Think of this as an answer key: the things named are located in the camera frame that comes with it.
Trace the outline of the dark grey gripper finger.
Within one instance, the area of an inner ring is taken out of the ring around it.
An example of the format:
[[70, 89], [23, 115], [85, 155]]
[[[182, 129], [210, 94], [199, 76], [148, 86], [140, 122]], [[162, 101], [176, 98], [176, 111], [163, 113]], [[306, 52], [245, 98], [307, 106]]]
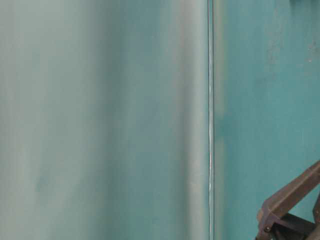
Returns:
[[320, 199], [313, 207], [314, 222], [289, 211], [320, 184], [320, 162], [267, 198], [257, 214], [257, 240], [318, 240], [320, 238]]

